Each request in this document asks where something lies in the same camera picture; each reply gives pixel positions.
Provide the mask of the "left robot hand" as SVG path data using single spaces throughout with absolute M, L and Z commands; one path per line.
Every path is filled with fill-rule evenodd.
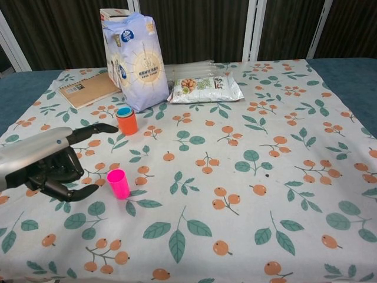
M 78 202 L 93 194 L 98 185 L 70 190 L 67 183 L 79 180 L 84 169 L 71 147 L 94 134 L 116 133 L 106 123 L 73 130 L 57 127 L 1 149 L 1 191 L 26 185 L 33 191 L 64 202 Z

